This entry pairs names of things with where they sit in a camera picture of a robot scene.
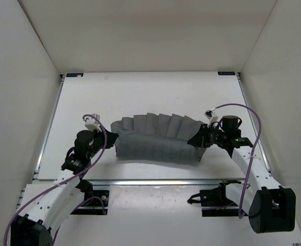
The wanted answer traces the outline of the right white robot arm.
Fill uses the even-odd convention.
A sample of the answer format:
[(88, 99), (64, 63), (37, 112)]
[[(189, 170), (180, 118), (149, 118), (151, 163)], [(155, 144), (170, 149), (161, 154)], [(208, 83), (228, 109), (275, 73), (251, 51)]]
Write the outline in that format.
[(218, 203), (238, 205), (240, 213), (248, 216), (251, 228), (258, 234), (291, 232), (295, 228), (296, 195), (291, 188), (276, 181), (254, 154), (255, 145), (241, 136), (241, 123), (237, 116), (223, 116), (217, 126), (201, 125), (188, 144), (224, 149), (244, 173), (244, 183), (228, 182), (216, 192)]

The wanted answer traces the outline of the grey pleated skirt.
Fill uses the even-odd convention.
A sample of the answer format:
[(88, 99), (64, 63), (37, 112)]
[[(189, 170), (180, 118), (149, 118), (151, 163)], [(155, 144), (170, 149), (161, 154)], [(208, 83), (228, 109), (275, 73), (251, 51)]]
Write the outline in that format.
[(196, 165), (206, 150), (187, 142), (203, 124), (202, 121), (177, 114), (147, 113), (122, 117), (111, 123), (111, 132), (118, 134), (116, 157), (120, 160)]

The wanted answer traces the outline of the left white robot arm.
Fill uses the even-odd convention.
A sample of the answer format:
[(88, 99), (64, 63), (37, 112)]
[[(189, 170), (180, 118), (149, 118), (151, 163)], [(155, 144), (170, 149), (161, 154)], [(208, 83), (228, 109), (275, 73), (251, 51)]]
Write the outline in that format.
[(22, 205), (11, 219), (4, 245), (54, 245), (64, 220), (78, 207), (95, 199), (92, 184), (83, 179), (102, 156), (114, 146), (117, 133), (83, 130), (77, 133), (52, 186)]

